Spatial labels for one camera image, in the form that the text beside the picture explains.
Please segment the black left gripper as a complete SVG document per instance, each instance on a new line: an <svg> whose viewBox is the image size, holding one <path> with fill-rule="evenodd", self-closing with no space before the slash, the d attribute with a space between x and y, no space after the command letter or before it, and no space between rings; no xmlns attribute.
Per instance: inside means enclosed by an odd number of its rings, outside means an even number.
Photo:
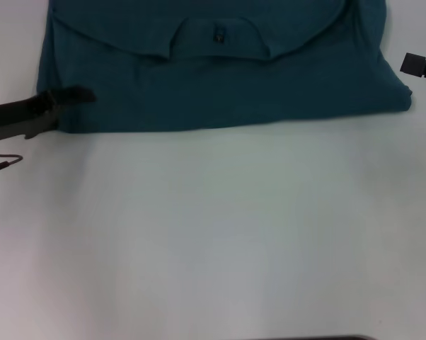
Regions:
<svg viewBox="0 0 426 340"><path fill-rule="evenodd" d="M96 95L82 86L51 89L23 101L0 105L0 140L23 135L26 140L54 130L61 106L93 103Z"/></svg>

